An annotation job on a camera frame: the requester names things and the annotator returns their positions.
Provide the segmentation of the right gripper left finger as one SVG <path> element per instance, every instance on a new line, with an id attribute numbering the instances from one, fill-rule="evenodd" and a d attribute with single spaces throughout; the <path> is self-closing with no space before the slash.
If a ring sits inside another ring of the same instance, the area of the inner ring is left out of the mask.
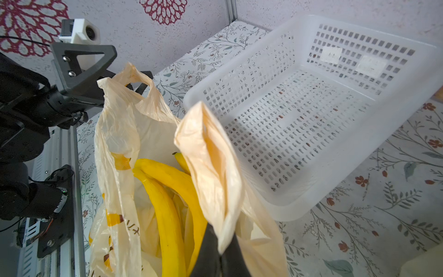
<path id="1" fill-rule="evenodd" d="M 220 274 L 218 238 L 212 225 L 207 224 L 198 258 L 190 277 L 219 277 Z"/>

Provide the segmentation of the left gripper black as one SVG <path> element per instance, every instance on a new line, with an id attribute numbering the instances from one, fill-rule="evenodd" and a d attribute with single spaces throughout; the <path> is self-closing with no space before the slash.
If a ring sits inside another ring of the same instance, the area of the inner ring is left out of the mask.
<path id="1" fill-rule="evenodd" d="M 72 126 L 88 120 L 87 111 L 103 107 L 104 94 L 97 81 L 117 57 L 111 45 L 80 45 L 57 42 L 50 45 L 53 65 L 58 75 L 56 87 L 40 90 L 20 103 L 20 111 L 42 126 Z M 125 69 L 114 80 L 142 95 L 149 90 L 147 77 L 153 73 Z"/>

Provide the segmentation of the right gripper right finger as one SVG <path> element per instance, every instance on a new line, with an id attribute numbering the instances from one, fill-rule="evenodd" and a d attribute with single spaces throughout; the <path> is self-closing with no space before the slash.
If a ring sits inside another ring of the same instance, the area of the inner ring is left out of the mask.
<path id="1" fill-rule="evenodd" d="M 220 256 L 220 266 L 222 277 L 251 277 L 236 235 L 233 235 L 229 246 Z"/>

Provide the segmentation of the single yellow banana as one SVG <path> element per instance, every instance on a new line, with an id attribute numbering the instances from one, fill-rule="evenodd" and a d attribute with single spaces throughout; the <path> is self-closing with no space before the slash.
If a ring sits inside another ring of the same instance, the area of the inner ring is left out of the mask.
<path id="1" fill-rule="evenodd" d="M 133 169 L 134 176 L 143 184 L 155 209 L 164 277 L 185 277 L 186 263 L 180 220 L 172 199 L 165 188 L 140 169 Z"/>

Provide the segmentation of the beige plastic bag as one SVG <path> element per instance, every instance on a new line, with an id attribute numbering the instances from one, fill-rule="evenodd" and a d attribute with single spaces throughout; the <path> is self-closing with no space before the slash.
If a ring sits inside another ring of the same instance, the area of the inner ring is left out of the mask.
<path id="1" fill-rule="evenodd" d="M 183 120 L 128 63 L 98 81 L 92 277 L 286 277 L 283 237 L 202 102 Z"/>

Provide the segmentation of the orange-yellow banana bunch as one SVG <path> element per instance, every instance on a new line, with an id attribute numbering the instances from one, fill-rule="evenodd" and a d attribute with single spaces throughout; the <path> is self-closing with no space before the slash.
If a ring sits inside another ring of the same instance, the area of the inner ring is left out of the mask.
<path id="1" fill-rule="evenodd" d="M 165 190 L 166 188 L 172 189 L 188 205 L 193 221 L 192 235 L 194 239 L 190 262 L 186 265 L 186 277 L 189 277 L 196 264 L 208 224 L 200 207 L 191 176 L 174 167 L 150 159 L 137 160 L 133 169 L 142 170 L 147 176 L 158 181 Z"/>

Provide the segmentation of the white plastic bag lemon print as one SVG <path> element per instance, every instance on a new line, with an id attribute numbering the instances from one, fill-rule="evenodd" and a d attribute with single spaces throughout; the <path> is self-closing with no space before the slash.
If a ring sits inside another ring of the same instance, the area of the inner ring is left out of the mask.
<path id="1" fill-rule="evenodd" d="M 443 277 L 443 245 L 439 244 L 405 263 L 399 277 Z"/>

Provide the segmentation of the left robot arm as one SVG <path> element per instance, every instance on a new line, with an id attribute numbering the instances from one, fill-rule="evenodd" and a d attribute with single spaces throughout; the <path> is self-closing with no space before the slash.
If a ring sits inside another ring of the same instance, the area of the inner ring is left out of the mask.
<path id="1" fill-rule="evenodd" d="M 98 80 L 112 77 L 108 67 L 117 57 L 112 45 L 50 45 L 57 77 L 43 75 L 1 55 L 1 218 L 46 218 L 63 203 L 60 190 L 50 192 L 45 208 L 34 208 L 40 185 L 30 184 L 26 163 L 37 158 L 50 139 L 50 128 L 69 129 L 103 107 Z"/>

